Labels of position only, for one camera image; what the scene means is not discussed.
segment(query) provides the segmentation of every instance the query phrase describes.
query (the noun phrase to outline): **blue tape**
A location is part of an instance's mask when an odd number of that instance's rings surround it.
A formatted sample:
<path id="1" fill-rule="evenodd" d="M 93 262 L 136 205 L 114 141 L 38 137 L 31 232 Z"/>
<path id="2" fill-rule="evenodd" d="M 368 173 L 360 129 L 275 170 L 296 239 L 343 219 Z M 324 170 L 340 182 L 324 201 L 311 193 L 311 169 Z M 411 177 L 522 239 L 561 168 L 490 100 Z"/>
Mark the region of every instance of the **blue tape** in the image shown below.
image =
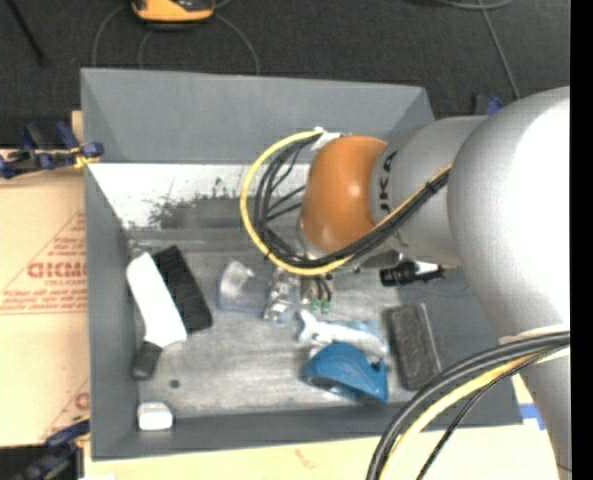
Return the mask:
<path id="1" fill-rule="evenodd" d="M 540 417 L 540 413 L 538 412 L 536 404 L 520 404 L 518 409 L 523 421 L 534 419 L 538 423 L 538 429 L 545 430 L 545 424 L 543 423 L 543 419 Z"/>

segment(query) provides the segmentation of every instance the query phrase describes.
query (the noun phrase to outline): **white eraser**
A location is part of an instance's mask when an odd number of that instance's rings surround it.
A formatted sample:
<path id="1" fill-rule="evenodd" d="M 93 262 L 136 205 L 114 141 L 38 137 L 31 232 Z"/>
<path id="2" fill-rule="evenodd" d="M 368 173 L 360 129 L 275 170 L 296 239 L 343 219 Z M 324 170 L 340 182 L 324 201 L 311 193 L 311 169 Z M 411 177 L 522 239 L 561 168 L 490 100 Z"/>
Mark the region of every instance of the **white eraser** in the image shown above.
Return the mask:
<path id="1" fill-rule="evenodd" d="M 143 402 L 137 413 L 141 430 L 167 430 L 174 424 L 174 415 L 163 402 Z"/>

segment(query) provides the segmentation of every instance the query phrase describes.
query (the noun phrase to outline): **brush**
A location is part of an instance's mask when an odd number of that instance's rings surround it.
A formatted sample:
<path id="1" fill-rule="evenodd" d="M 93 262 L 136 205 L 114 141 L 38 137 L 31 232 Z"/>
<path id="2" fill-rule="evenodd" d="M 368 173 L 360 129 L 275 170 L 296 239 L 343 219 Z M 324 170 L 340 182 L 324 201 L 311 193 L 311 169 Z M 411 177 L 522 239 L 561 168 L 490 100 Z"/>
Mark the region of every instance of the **brush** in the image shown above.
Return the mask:
<path id="1" fill-rule="evenodd" d="M 127 266 L 127 282 L 145 323 L 145 337 L 132 376 L 149 379 L 164 348 L 207 329 L 212 314 L 178 247 L 144 253 Z"/>

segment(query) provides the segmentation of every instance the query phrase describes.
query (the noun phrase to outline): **yellow cable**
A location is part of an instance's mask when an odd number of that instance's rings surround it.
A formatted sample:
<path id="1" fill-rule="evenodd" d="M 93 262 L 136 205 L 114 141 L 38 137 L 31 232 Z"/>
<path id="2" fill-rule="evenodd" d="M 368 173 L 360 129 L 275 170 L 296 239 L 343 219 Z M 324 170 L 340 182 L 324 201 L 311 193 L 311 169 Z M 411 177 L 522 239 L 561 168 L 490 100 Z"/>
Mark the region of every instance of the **yellow cable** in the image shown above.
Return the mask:
<path id="1" fill-rule="evenodd" d="M 285 270 L 287 272 L 290 272 L 291 274 L 301 275 L 301 276 L 317 276 L 317 275 L 327 274 L 328 272 L 331 272 L 332 270 L 335 270 L 338 267 L 348 263 L 354 257 L 354 255 L 352 254 L 352 255 L 346 256 L 345 258 L 341 258 L 339 260 L 332 261 L 332 262 L 328 263 L 327 265 L 323 265 L 320 267 L 297 267 L 295 265 L 292 265 L 290 263 L 287 263 L 287 262 L 281 260 L 280 258 L 276 257 L 269 250 L 269 247 L 267 247 L 267 245 L 262 241 L 260 236 L 258 236 L 258 233 L 256 233 L 256 230 L 254 229 L 254 226 L 252 225 L 251 219 L 249 217 L 249 212 L 247 210 L 247 199 L 249 197 L 249 188 L 250 188 L 251 183 L 254 179 L 254 176 L 256 175 L 256 172 L 258 171 L 258 169 L 260 169 L 261 165 L 271 155 L 273 155 L 276 151 L 279 151 L 280 149 L 283 149 L 284 147 L 288 146 L 289 144 L 292 144 L 294 142 L 298 142 L 301 140 L 307 140 L 319 133 L 320 133 L 320 131 L 318 131 L 318 130 L 309 131 L 309 132 L 300 132 L 300 133 L 296 133 L 294 135 L 290 135 L 289 137 L 286 137 L 286 138 L 279 140 L 278 142 L 272 144 L 269 148 L 267 148 L 265 151 L 263 151 L 263 153 L 261 153 L 261 155 L 251 165 L 251 167 L 249 168 L 249 171 L 247 172 L 247 174 L 243 180 L 243 183 L 241 186 L 241 191 L 240 191 L 240 213 L 241 213 L 241 217 L 243 219 L 243 225 L 245 226 L 245 229 L 247 230 L 247 234 L 251 238 L 254 245 L 263 253 L 263 255 L 265 257 L 270 259 L 272 261 L 272 263 L 274 263 L 274 265 L 282 268 L 283 270 Z M 432 183 L 434 180 L 436 180 L 439 176 L 443 175 L 449 169 L 451 169 L 451 164 L 443 167 L 440 171 L 438 171 L 438 173 L 436 175 L 434 175 L 431 178 L 431 180 L 428 181 L 428 183 Z M 402 211 L 410 203 L 410 201 L 412 199 L 414 199 L 416 196 L 418 196 L 418 194 L 420 194 L 424 190 L 424 188 L 425 187 L 423 186 L 423 187 L 420 187 L 418 190 L 416 190 L 416 192 L 414 192 L 405 201 L 403 201 L 400 205 L 398 205 L 398 207 L 392 213 L 390 213 L 383 220 L 381 220 L 376 225 L 376 227 L 374 229 L 375 230 L 378 229 L 380 226 L 382 226 L 387 221 L 389 221 L 391 218 L 393 218 L 398 212 Z"/>
<path id="2" fill-rule="evenodd" d="M 520 366 L 521 364 L 533 359 L 534 357 L 542 354 L 542 351 L 533 352 L 530 354 L 526 354 L 519 359 L 515 359 L 513 361 L 509 361 L 505 364 L 492 368 L 491 370 L 487 370 L 483 372 L 478 377 L 466 382 L 465 384 L 454 388 L 452 391 L 447 393 L 444 397 L 438 399 L 432 405 L 430 405 L 414 422 L 409 426 L 409 428 L 403 432 L 400 437 L 396 440 L 394 446 L 392 447 L 389 453 L 389 459 L 385 462 L 383 466 L 383 470 L 381 473 L 381 478 L 387 478 L 387 471 L 391 471 L 396 469 L 396 457 L 402 457 L 401 450 L 405 444 L 407 444 L 415 435 L 422 432 L 422 430 L 429 425 L 440 413 L 442 413 L 445 409 L 448 409 L 452 405 L 454 405 L 459 400 L 462 400 L 467 395 L 470 395 L 474 391 L 477 391 L 490 382 L 493 382 L 495 379 L 499 378 L 504 373 L 507 373 L 510 370 Z M 540 364 L 545 361 L 553 360 L 556 358 L 561 357 L 562 355 L 569 354 L 569 347 L 556 352 L 555 354 L 551 354 L 547 357 L 542 358 L 541 360 L 537 361 L 535 364 Z"/>

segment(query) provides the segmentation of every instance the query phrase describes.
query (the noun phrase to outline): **black floor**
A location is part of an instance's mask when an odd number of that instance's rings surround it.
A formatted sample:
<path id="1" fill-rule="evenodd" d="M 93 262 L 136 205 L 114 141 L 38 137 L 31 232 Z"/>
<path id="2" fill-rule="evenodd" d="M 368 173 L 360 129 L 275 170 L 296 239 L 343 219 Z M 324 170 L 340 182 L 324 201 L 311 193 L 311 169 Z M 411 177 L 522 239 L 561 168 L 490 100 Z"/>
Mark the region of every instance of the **black floor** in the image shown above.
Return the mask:
<path id="1" fill-rule="evenodd" d="M 125 0 L 14 1 L 49 65 L 0 0 L 0 144 L 68 116 L 92 64 L 254 74 L 255 55 L 261 76 L 422 86 L 436 117 L 471 113 L 476 94 L 509 103 L 570 84 L 570 0 L 480 0 L 486 14 L 462 8 L 478 0 L 232 0 L 183 33 L 150 33 Z M 0 479 L 39 453 L 0 452 Z"/>

